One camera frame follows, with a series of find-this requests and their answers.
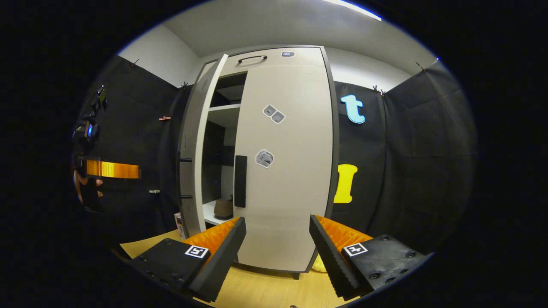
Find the box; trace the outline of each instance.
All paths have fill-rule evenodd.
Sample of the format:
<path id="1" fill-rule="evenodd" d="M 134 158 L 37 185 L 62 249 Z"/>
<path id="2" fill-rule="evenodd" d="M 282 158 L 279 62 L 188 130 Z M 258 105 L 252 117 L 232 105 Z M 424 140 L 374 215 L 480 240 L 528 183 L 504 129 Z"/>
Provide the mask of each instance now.
<path id="1" fill-rule="evenodd" d="M 182 228 L 182 219 L 181 219 L 181 213 L 175 214 L 175 223 L 177 224 L 177 230 L 179 230 L 179 236 L 181 237 L 181 240 L 184 241 L 186 239 L 185 231 Z"/>

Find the black handle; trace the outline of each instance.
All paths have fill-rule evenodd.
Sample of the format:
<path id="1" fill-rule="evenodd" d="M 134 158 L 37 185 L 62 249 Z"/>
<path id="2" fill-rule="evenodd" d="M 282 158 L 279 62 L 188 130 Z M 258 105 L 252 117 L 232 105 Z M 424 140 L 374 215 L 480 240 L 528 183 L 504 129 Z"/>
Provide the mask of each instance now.
<path id="1" fill-rule="evenodd" d="M 236 155 L 234 163 L 234 206 L 246 207 L 247 156 Z"/>
<path id="2" fill-rule="evenodd" d="M 249 56 L 247 58 L 243 58 L 243 59 L 239 59 L 238 60 L 238 63 L 242 63 L 243 60 L 247 60 L 247 59 L 251 59 L 251 58 L 258 58 L 258 57 L 262 57 L 263 59 L 267 59 L 268 57 L 265 56 L 265 55 L 254 55 L 254 56 Z"/>

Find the table surface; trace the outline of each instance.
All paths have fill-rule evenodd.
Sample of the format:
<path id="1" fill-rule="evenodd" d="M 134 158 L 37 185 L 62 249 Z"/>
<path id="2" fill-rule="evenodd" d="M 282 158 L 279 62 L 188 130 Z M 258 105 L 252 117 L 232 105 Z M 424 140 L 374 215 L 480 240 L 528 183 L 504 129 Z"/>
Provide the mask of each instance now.
<path id="1" fill-rule="evenodd" d="M 173 230 L 142 241 L 120 244 L 120 246 L 131 258 L 135 258 L 165 238 L 182 242 L 178 231 Z M 309 273 L 302 273 L 299 280 L 294 280 L 290 273 L 250 271 L 243 265 L 233 264 L 226 275 L 217 300 L 206 304 L 217 308 L 280 308 L 291 305 L 299 308 L 333 308 L 352 300 L 344 301 L 336 296 L 327 273 L 311 270 Z"/>

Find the ceiling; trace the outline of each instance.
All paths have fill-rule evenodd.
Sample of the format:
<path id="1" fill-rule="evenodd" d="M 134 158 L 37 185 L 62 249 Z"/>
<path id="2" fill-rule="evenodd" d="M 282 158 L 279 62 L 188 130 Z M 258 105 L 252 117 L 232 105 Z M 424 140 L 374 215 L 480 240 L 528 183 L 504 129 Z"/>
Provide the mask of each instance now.
<path id="1" fill-rule="evenodd" d="M 388 22 L 323 0 L 214 0 L 164 26 L 200 58 L 253 45 L 322 45 L 366 55 L 411 75 L 420 71 L 415 62 L 426 67 L 436 60 Z"/>

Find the brown vase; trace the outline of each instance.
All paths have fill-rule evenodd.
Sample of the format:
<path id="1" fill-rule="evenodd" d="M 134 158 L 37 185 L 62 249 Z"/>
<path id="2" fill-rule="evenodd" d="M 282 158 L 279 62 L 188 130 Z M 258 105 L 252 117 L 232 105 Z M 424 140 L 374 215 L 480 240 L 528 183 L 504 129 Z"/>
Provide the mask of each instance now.
<path id="1" fill-rule="evenodd" d="M 234 215 L 232 208 L 232 201 L 228 200 L 217 200 L 215 201 L 215 208 L 213 209 L 213 214 L 220 218 L 230 218 Z"/>

